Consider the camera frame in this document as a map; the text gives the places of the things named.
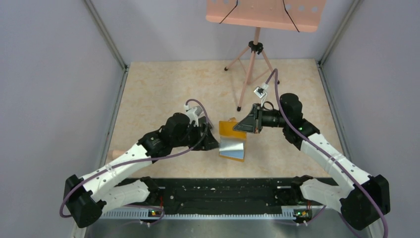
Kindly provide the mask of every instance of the music stand tripod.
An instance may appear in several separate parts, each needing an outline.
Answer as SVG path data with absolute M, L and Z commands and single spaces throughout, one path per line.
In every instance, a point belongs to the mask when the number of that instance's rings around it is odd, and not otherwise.
M 247 88 L 247 84 L 251 84 L 251 83 L 255 82 L 257 79 L 259 79 L 261 76 L 263 76 L 268 71 L 273 72 L 273 67 L 271 66 L 270 61 L 268 60 L 267 55 L 264 52 L 263 44 L 261 42 L 258 42 L 258 39 L 260 37 L 260 31 L 261 31 L 260 27 L 255 28 L 254 40 L 250 41 L 248 46 L 246 46 L 245 49 L 228 66 L 226 66 L 224 68 L 224 71 L 227 71 L 236 61 L 239 60 L 239 62 L 242 65 L 242 68 L 244 69 L 244 71 L 246 71 L 244 85 L 242 86 L 241 98 L 239 99 L 238 108 L 236 109 L 238 112 L 241 110 L 241 107 L 242 107 L 242 101 L 244 99 L 245 89 Z M 244 65 L 242 64 L 242 62 L 239 58 L 243 54 L 245 54 L 246 51 L 248 51 L 249 49 L 251 49 L 251 59 L 250 59 L 248 69 L 245 70 L 245 67 L 244 67 Z M 252 70 L 254 68 L 255 56 L 259 55 L 260 53 L 262 53 L 262 56 L 264 57 L 264 60 L 268 65 L 268 69 L 266 71 L 264 71 L 264 73 L 262 73 L 258 77 L 256 77 L 255 79 L 251 80 Z

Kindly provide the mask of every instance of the music stand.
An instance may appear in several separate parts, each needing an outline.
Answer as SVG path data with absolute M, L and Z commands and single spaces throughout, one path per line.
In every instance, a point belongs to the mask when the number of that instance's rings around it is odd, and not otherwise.
M 251 58 L 246 70 L 245 81 L 242 86 L 241 98 L 239 99 L 237 111 L 241 110 L 247 84 L 251 84 L 268 71 L 273 71 L 270 61 L 264 52 L 263 44 L 259 42 L 261 28 L 274 28 L 282 30 L 293 30 L 296 28 L 302 32 L 314 32 L 317 30 L 321 20 L 322 10 L 326 0 L 207 0 L 206 19 L 210 22 L 226 23 L 242 26 L 255 27 L 254 40 L 250 41 L 245 49 L 224 68 L 225 71 L 240 57 L 251 49 Z M 293 19 L 287 15 L 285 8 Z M 268 65 L 268 70 L 251 80 L 256 54 L 262 54 Z

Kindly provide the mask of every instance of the white wall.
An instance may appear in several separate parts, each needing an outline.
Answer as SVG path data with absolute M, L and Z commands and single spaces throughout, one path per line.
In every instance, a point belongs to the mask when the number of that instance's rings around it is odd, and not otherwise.
M 420 1 L 364 1 L 325 65 L 352 160 L 390 183 L 393 238 L 419 237 Z
M 64 181 L 90 172 L 122 70 L 81 0 L 0 1 L 0 236 L 69 237 Z
M 206 21 L 206 0 L 93 2 L 128 63 L 233 59 L 254 38 L 252 27 Z M 320 59 L 351 3 L 328 0 L 314 33 L 262 29 L 260 42 L 268 57 Z

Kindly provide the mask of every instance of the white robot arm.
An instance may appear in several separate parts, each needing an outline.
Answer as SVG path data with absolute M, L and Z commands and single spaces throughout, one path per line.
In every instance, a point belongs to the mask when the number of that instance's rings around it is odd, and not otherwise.
M 175 113 L 160 129 L 145 134 L 109 164 L 80 178 L 72 175 L 66 180 L 64 204 L 78 227 L 91 225 L 102 213 L 114 208 L 158 199 L 155 193 L 158 187 L 149 177 L 117 186 L 135 171 L 154 163 L 153 158 L 175 157 L 168 156 L 174 147 L 188 146 L 188 151 L 218 148 L 210 132 L 210 121 L 200 117 L 202 108 L 186 106 L 186 109 L 185 114 Z
M 372 197 L 382 213 L 387 214 L 390 211 L 388 181 L 381 175 L 371 176 L 331 146 L 319 129 L 303 118 L 302 103 L 298 96 L 292 93 L 283 94 L 280 97 L 280 104 L 289 123 L 310 142 L 304 140 L 286 123 L 279 110 L 265 108 L 263 101 L 262 104 L 253 104 L 251 112 L 234 126 L 234 130 L 260 133 L 263 126 L 283 128 L 286 140 L 314 159 L 337 183 L 337 186 L 331 186 L 311 176 L 295 177 L 292 182 L 292 193 L 296 200 L 312 200 L 324 204 L 341 213 L 353 228 L 362 230 L 376 221 L 379 214 L 371 201 L 346 174 L 349 173 Z M 326 156 L 311 143 L 331 156 Z

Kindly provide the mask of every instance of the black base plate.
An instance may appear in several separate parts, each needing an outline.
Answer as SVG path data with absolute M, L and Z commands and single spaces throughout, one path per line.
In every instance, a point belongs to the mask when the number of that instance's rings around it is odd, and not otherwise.
M 134 182 L 125 179 L 119 185 Z M 336 185 L 331 178 L 319 178 L 321 182 Z M 166 214 L 279 214 L 281 206 L 306 205 L 291 196 L 292 178 L 153 178 L 159 186 Z M 150 204 L 159 206 L 160 199 Z

